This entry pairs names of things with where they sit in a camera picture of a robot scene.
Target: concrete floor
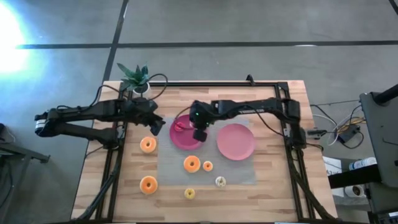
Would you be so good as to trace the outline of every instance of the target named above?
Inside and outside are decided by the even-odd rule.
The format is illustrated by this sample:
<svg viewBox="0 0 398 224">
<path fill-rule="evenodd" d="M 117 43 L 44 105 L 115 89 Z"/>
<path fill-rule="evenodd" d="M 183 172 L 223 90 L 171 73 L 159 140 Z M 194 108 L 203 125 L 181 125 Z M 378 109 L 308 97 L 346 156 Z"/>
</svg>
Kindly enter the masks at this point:
<svg viewBox="0 0 398 224">
<path fill-rule="evenodd" d="M 0 36 L 0 123 L 9 126 L 18 145 L 51 154 L 48 164 L 29 167 L 9 223 L 69 219 L 87 141 L 39 138 L 33 119 L 57 105 L 91 103 L 109 55 L 109 49 L 14 50 L 12 44 L 111 43 L 121 5 L 122 0 L 0 1 L 0 27 L 5 29 Z M 398 40 L 397 23 L 388 0 L 130 0 L 120 43 Z M 170 80 L 242 80 L 248 73 L 257 80 L 305 80 L 311 103 L 353 100 L 398 83 L 398 45 L 119 49 L 116 62 L 147 63 L 151 73 Z M 115 68 L 110 80 L 122 77 Z M 356 105 L 325 106 L 325 111 L 340 120 Z M 330 127 L 315 121 L 320 128 Z M 371 156 L 365 136 L 354 150 L 328 147 L 324 139 L 324 155 Z M 339 215 L 363 220 L 363 213 L 345 209 Z"/>
</svg>

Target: pink plate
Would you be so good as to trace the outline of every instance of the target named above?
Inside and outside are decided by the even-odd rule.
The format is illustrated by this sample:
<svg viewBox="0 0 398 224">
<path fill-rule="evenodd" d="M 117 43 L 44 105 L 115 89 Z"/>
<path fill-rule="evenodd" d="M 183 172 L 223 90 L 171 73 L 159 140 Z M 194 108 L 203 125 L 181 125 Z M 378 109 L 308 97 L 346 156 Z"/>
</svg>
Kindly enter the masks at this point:
<svg viewBox="0 0 398 224">
<path fill-rule="evenodd" d="M 248 158 L 256 147 L 253 133 L 242 124 L 229 124 L 217 136 L 220 153 L 228 159 L 240 161 Z"/>
<path fill-rule="evenodd" d="M 175 123 L 181 122 L 186 129 L 176 131 Z M 203 142 L 197 141 L 193 138 L 193 128 L 190 126 L 189 115 L 183 115 L 177 118 L 170 127 L 170 139 L 178 148 L 182 150 L 194 150 L 199 148 Z"/>
</svg>

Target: gray mat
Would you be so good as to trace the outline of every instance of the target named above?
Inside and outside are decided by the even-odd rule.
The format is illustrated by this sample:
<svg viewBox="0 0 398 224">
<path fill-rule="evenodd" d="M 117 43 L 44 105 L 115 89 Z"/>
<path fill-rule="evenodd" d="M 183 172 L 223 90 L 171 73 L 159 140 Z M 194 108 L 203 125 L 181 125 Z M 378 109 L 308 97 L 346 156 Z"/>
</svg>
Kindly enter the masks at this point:
<svg viewBox="0 0 398 224">
<path fill-rule="evenodd" d="M 228 184 L 256 184 L 253 155 L 243 161 L 231 161 L 223 156 L 216 143 L 218 131 L 227 124 L 242 124 L 248 127 L 247 119 L 235 118 L 227 121 L 217 121 L 208 128 L 206 142 L 202 147 L 193 151 L 177 148 L 169 137 L 170 125 L 173 118 L 165 118 L 166 124 L 159 133 L 159 148 L 157 155 L 157 181 L 161 185 L 208 185 L 215 184 L 218 176 L 223 176 Z M 202 168 L 193 174 L 183 168 L 184 159 L 194 155 L 201 164 L 209 160 L 213 163 L 213 170 L 206 172 Z"/>
</svg>

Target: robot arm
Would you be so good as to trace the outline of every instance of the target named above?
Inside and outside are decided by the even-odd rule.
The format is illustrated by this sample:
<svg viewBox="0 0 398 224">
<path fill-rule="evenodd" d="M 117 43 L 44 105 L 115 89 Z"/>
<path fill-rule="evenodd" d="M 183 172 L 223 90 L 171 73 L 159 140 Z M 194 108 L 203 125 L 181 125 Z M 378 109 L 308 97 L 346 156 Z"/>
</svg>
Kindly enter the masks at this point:
<svg viewBox="0 0 398 224">
<path fill-rule="evenodd" d="M 127 121 L 136 125 L 150 126 L 153 135 L 157 135 L 165 122 L 154 114 L 157 104 L 153 100 L 136 98 L 132 100 L 107 100 L 91 106 L 76 108 L 52 108 L 48 112 L 35 116 L 35 133 L 40 137 L 53 137 L 59 134 L 98 140 L 106 147 L 118 145 L 116 128 L 93 129 L 75 124 L 71 121 L 97 119 L 114 122 Z"/>
<path fill-rule="evenodd" d="M 295 100 L 268 98 L 235 102 L 232 100 L 212 101 L 210 104 L 195 100 L 190 109 L 190 121 L 195 128 L 193 138 L 205 141 L 205 129 L 217 120 L 226 120 L 239 114 L 271 113 L 279 120 L 290 124 L 290 143 L 293 147 L 306 148 L 305 131 L 300 127 L 300 103 Z"/>
</svg>

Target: wooden table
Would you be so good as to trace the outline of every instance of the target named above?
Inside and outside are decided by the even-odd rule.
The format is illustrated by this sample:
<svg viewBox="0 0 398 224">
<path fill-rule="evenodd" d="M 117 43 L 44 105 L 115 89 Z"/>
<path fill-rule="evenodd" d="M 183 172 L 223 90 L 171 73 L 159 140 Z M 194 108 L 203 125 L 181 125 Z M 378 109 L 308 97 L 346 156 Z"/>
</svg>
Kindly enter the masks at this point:
<svg viewBox="0 0 398 224">
<path fill-rule="evenodd" d="M 302 127 L 313 128 L 312 112 L 304 82 L 287 82 L 290 97 L 301 104 Z M 105 82 L 105 84 L 119 88 L 120 82 Z M 152 87 L 152 94 L 158 94 L 161 89 L 161 87 Z M 103 88 L 100 100 L 110 100 L 117 96 L 115 91 Z M 159 108 L 155 113 L 174 117 L 188 107 L 193 99 L 209 103 L 211 100 L 249 101 L 273 96 L 275 91 L 271 87 L 168 87 L 164 94 L 156 99 Z M 194 200 L 184 198 L 183 192 L 188 186 L 160 185 L 153 195 L 146 196 L 141 193 L 140 180 L 146 175 L 157 176 L 157 150 L 150 155 L 143 154 L 139 142 L 144 136 L 151 135 L 149 128 L 129 125 L 113 221 L 296 222 L 297 216 L 282 137 L 267 129 L 256 114 L 242 116 L 250 120 L 251 131 L 256 138 L 254 170 L 257 184 L 227 185 L 223 189 L 218 189 L 215 185 L 190 185 L 190 188 L 197 191 Z M 279 120 L 273 115 L 262 114 L 262 117 L 272 128 L 281 131 Z M 94 122 L 94 128 L 107 127 L 111 127 L 111 123 Z M 96 141 L 90 142 L 88 152 L 99 146 Z M 304 153 L 312 192 L 326 210 L 337 217 L 321 151 L 308 146 Z M 98 193 L 105 159 L 106 151 L 100 150 L 85 160 L 72 218 L 81 215 Z M 108 209 L 109 194 L 110 190 L 105 198 L 104 214 Z M 305 200 L 301 191 L 300 198 L 306 214 Z"/>
</svg>

